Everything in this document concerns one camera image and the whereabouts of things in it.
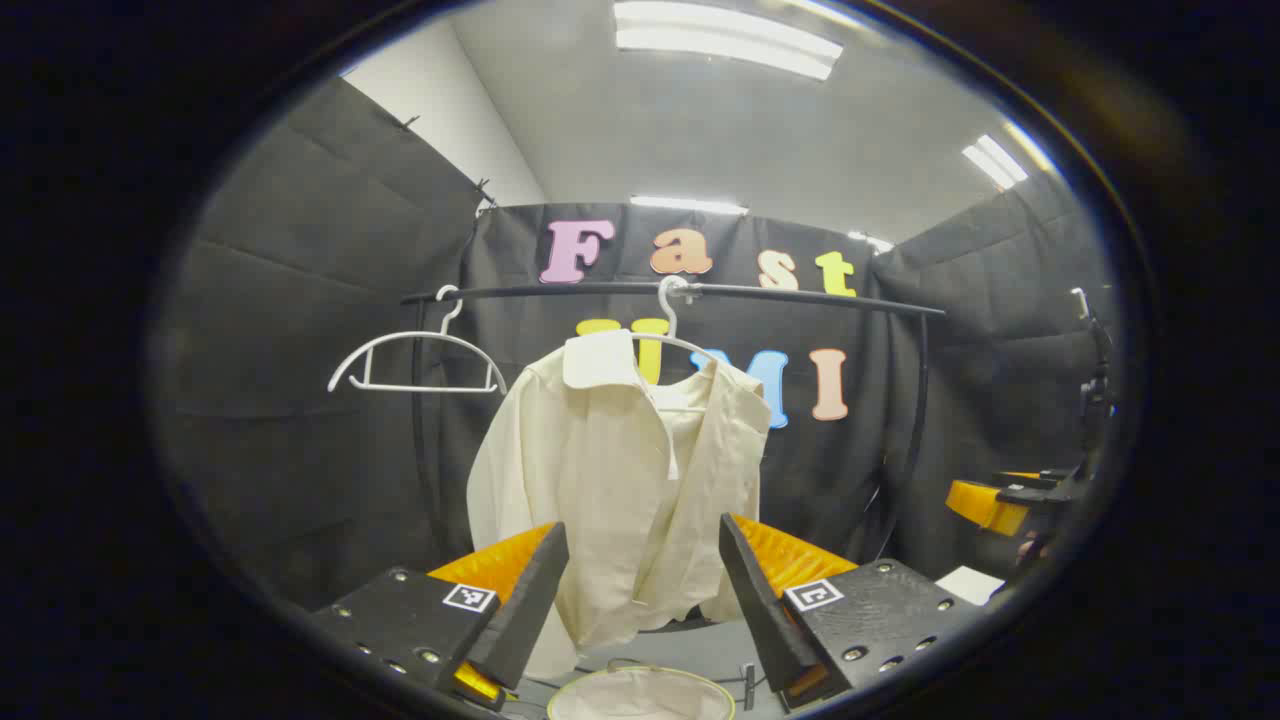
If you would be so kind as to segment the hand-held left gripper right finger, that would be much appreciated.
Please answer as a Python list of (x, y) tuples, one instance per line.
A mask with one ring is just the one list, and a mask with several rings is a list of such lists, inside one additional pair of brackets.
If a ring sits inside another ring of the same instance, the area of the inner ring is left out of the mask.
[(882, 714), (970, 648), (986, 619), (896, 559), (856, 565), (731, 512), (719, 555), (788, 714)]

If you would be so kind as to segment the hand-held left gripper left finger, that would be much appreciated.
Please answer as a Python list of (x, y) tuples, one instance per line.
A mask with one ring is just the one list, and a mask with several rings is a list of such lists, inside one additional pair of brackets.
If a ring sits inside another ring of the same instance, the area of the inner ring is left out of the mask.
[(390, 568), (311, 619), (393, 676), (499, 711), (525, 678), (568, 560), (564, 524), (553, 521), (431, 571)]

